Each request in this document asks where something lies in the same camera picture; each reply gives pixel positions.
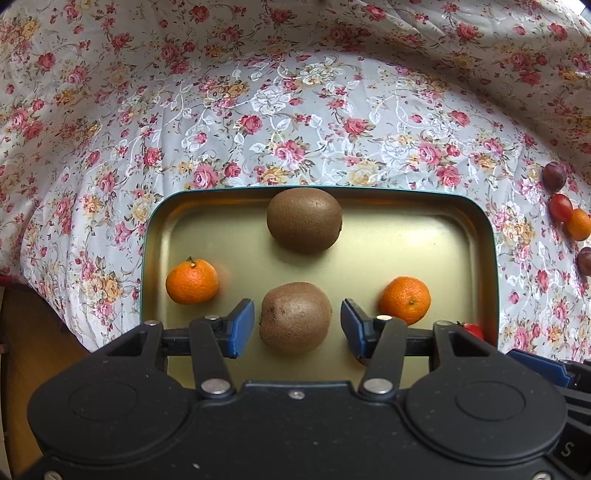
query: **blue gripper pad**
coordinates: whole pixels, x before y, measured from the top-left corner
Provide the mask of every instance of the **blue gripper pad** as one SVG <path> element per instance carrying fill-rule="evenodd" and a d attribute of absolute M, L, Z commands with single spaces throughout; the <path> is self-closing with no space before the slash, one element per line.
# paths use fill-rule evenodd
<path fill-rule="evenodd" d="M 242 355 L 244 347 L 251 336 L 255 324 L 255 304 L 248 300 L 245 307 L 232 322 L 232 333 L 228 340 L 228 351 L 223 356 L 236 358 Z"/>
<path fill-rule="evenodd" d="M 367 341 L 363 334 L 361 319 L 357 317 L 355 311 L 349 305 L 347 300 L 340 304 L 340 327 L 347 337 L 349 350 L 356 358 L 365 358 L 367 353 Z"/>
<path fill-rule="evenodd" d="M 567 388 L 571 381 L 571 376 L 567 373 L 566 366 L 560 362 L 533 355 L 513 349 L 506 354 L 513 360 L 517 360 L 521 365 L 539 373 L 542 377 L 557 387 Z"/>

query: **metal tray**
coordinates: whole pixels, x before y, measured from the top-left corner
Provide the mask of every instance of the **metal tray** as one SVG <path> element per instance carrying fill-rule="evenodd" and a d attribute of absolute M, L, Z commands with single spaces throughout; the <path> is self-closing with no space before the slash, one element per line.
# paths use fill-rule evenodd
<path fill-rule="evenodd" d="M 470 199 L 408 190 L 322 187 L 343 209 L 343 229 L 326 252 L 309 256 L 279 246 L 267 230 L 267 204 L 285 187 L 247 187 L 181 192 L 163 201 L 150 219 L 142 271 L 142 320 L 165 328 L 187 326 L 206 314 L 225 315 L 242 298 L 255 303 L 272 288 L 307 281 L 329 297 L 333 319 L 324 342 L 303 356 L 266 347 L 257 328 L 238 359 L 226 359 L 236 385 L 252 380 L 351 380 L 363 367 L 349 352 L 339 310 L 354 299 L 368 314 L 379 313 L 382 289 L 409 275 L 427 284 L 432 302 L 414 326 L 437 320 L 478 323 L 496 346 L 498 282 L 491 224 Z M 217 270 L 220 290 L 210 302 L 183 306 L 168 298 L 165 279 L 187 257 L 203 258 Z M 168 373 L 193 387 L 190 358 L 169 359 Z M 426 358 L 406 358 L 401 386 L 428 373 Z"/>

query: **brown kiwi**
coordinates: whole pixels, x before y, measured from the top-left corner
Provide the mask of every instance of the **brown kiwi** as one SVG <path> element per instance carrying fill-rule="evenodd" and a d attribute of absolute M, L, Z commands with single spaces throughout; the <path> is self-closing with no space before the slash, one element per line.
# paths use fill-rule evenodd
<path fill-rule="evenodd" d="M 285 353 L 306 353 L 329 331 L 332 307 L 311 283 L 294 282 L 267 292 L 262 299 L 259 334 L 266 345 Z"/>
<path fill-rule="evenodd" d="M 290 250 L 313 254 L 326 250 L 339 237 L 343 212 L 324 190 L 297 188 L 273 197 L 267 208 L 267 227 L 277 242 Z"/>

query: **mandarin orange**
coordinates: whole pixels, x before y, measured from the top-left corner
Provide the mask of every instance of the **mandarin orange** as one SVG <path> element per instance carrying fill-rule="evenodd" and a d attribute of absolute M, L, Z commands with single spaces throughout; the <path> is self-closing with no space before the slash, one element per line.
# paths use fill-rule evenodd
<path fill-rule="evenodd" d="M 182 305 L 211 300 L 218 286 L 216 269 L 205 260 L 193 257 L 177 265 L 166 277 L 168 296 Z"/>
<path fill-rule="evenodd" d="M 577 242 L 587 240 L 587 237 L 591 235 L 591 218 L 587 215 L 587 212 L 580 208 L 573 210 L 573 215 L 568 222 L 565 223 L 566 229 L 569 231 L 570 236 Z"/>
<path fill-rule="evenodd" d="M 412 325 L 427 313 L 431 306 L 431 294 L 422 281 L 412 277 L 397 277 L 382 292 L 379 306 L 383 313 Z"/>

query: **red cherry tomato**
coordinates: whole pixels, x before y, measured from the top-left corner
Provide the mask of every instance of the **red cherry tomato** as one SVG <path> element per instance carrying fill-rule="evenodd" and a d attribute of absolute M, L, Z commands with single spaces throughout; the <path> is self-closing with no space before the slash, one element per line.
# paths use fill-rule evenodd
<path fill-rule="evenodd" d="M 484 333 L 482 333 L 482 329 L 478 325 L 475 325 L 474 323 L 464 323 L 462 327 L 465 331 L 478 337 L 480 340 L 484 340 Z"/>
<path fill-rule="evenodd" d="M 566 195 L 557 193 L 548 202 L 550 215 L 559 222 L 568 222 L 573 216 L 573 204 Z"/>

